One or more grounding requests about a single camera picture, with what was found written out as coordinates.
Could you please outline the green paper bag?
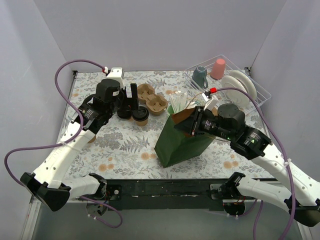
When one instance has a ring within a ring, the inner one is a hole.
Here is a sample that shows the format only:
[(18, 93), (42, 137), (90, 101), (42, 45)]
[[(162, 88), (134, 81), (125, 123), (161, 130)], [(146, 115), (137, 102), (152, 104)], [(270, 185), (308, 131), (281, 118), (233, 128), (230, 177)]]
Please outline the green paper bag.
[(191, 136), (175, 129), (175, 125), (189, 117), (194, 110), (184, 109), (168, 117), (154, 147), (164, 168), (201, 155), (215, 139), (214, 136)]

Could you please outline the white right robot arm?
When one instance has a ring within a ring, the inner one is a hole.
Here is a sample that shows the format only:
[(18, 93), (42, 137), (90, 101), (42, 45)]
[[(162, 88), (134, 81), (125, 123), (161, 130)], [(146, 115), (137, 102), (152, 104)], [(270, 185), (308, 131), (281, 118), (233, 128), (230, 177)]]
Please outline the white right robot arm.
[(240, 196), (261, 199), (288, 213), (307, 226), (320, 222), (320, 183), (286, 161), (271, 139), (260, 130), (246, 125), (245, 113), (236, 105), (221, 105), (214, 115), (203, 106), (173, 114), (174, 128), (193, 137), (212, 135), (230, 142), (237, 154), (270, 173), (282, 186), (254, 180), (234, 172), (214, 192), (216, 198), (237, 199)]

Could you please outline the paper wrapped straw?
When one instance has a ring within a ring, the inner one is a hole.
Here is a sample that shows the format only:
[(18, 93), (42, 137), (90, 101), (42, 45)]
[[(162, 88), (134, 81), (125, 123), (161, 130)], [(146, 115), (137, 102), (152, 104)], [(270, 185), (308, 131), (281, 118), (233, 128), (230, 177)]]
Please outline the paper wrapped straw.
[(186, 108), (187, 95), (185, 93), (170, 95), (170, 104), (173, 109), (173, 113), (179, 113)]

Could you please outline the brown paper coffee cup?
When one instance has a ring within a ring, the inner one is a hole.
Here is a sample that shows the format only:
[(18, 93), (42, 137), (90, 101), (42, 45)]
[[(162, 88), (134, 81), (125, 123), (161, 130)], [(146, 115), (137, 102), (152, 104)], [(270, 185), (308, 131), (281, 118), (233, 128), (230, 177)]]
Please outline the brown paper coffee cup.
[(135, 123), (139, 126), (139, 127), (144, 127), (147, 125), (148, 123), (148, 119), (135, 119)]

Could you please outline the white plate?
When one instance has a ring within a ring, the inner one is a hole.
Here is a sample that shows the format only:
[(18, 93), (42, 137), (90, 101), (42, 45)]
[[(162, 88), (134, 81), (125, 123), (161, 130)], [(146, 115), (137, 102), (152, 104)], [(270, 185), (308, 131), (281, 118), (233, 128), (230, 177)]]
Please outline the white plate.
[(231, 70), (229, 72), (231, 77), (236, 78), (246, 89), (248, 95), (255, 101), (257, 99), (257, 90), (252, 80), (242, 71)]
[[(238, 90), (242, 90), (247, 94), (244, 86), (236, 78), (229, 75), (225, 75), (221, 79), (221, 86), (223, 88), (235, 88)], [(224, 93), (235, 105), (244, 108), (250, 103), (250, 100), (244, 93), (238, 90), (229, 89), (225, 90)]]

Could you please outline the floral tablecloth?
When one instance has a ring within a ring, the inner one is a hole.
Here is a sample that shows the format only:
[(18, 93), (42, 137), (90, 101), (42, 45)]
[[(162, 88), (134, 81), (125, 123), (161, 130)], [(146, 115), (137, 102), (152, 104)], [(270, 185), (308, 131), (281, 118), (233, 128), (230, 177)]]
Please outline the floral tablecloth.
[[(78, 72), (70, 101), (79, 107), (104, 78), (102, 72)], [(167, 101), (176, 91), (188, 92), (190, 99), (197, 94), (184, 71), (127, 71), (123, 82), (130, 97), (131, 83), (148, 83)], [(148, 123), (140, 127), (133, 119), (123, 120), (115, 114), (98, 132), (96, 140), (77, 155), (65, 178), (96, 173), (106, 179), (227, 179), (234, 172), (251, 178), (273, 178), (260, 166), (235, 153), (229, 143), (222, 140), (213, 140), (200, 156), (163, 168), (155, 145), (167, 118), (166, 112), (159, 116), (151, 114)]]

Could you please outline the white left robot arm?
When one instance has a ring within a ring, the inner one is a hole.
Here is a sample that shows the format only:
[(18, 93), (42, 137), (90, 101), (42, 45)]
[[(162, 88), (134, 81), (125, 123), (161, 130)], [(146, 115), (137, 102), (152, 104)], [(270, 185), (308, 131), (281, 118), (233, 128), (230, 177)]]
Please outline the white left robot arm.
[(80, 151), (105, 126), (115, 112), (128, 117), (139, 108), (138, 88), (130, 85), (131, 97), (126, 88), (114, 79), (105, 78), (96, 86), (94, 94), (86, 97), (55, 147), (43, 163), (32, 173), (20, 178), (28, 191), (53, 212), (60, 210), (68, 200), (91, 196), (102, 200), (107, 194), (107, 181), (96, 173), (74, 179), (65, 174)]

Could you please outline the brown cardboard cup carrier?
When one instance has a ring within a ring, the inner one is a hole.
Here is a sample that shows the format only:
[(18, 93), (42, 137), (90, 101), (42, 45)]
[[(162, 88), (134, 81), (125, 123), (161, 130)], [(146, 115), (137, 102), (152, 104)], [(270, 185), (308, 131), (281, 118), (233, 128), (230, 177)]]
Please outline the brown cardboard cup carrier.
[(168, 107), (168, 101), (160, 94), (156, 94), (155, 89), (147, 83), (137, 87), (137, 96), (140, 103), (146, 105), (148, 111), (155, 115), (161, 115)]

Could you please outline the green straw holder cup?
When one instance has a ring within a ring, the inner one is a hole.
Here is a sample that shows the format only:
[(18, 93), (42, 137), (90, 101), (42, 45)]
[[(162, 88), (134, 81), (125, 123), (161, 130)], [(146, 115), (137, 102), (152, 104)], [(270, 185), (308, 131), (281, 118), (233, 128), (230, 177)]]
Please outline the green straw holder cup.
[(172, 114), (174, 114), (174, 110), (173, 110), (173, 107), (172, 105), (169, 105), (166, 109), (166, 114), (168, 117), (170, 117)]

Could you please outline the blue yellow patterned bowl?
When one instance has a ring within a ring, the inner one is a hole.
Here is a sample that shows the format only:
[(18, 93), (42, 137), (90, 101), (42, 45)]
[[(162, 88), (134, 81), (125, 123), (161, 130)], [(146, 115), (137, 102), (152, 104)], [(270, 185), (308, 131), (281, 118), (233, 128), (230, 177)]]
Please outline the blue yellow patterned bowl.
[(206, 101), (202, 98), (195, 98), (194, 100), (190, 101), (190, 104), (188, 105), (188, 108), (194, 108), (196, 106), (204, 106), (206, 104)]

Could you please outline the teal mug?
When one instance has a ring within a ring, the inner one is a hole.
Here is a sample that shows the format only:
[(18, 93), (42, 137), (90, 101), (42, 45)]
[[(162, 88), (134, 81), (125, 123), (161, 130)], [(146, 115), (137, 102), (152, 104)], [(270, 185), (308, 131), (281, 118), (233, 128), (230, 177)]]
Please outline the teal mug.
[(197, 84), (198, 87), (206, 89), (208, 87), (207, 69), (204, 66), (198, 65), (193, 71), (192, 80)]

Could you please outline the pink plastic cup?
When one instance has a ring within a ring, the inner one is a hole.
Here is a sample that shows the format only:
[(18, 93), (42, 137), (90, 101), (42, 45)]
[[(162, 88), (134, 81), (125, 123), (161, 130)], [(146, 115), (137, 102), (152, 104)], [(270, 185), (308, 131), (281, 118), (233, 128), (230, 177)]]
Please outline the pink plastic cup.
[(219, 80), (224, 76), (226, 61), (223, 58), (218, 58), (213, 64), (210, 76), (213, 79)]

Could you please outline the stack of black lids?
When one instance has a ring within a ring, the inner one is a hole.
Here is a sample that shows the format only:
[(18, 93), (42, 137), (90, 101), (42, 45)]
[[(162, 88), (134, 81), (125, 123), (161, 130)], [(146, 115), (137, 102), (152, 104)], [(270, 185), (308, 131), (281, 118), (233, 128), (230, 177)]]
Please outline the stack of black lids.
[(119, 118), (123, 120), (128, 120), (132, 117), (132, 111), (131, 110), (118, 110), (117, 115)]

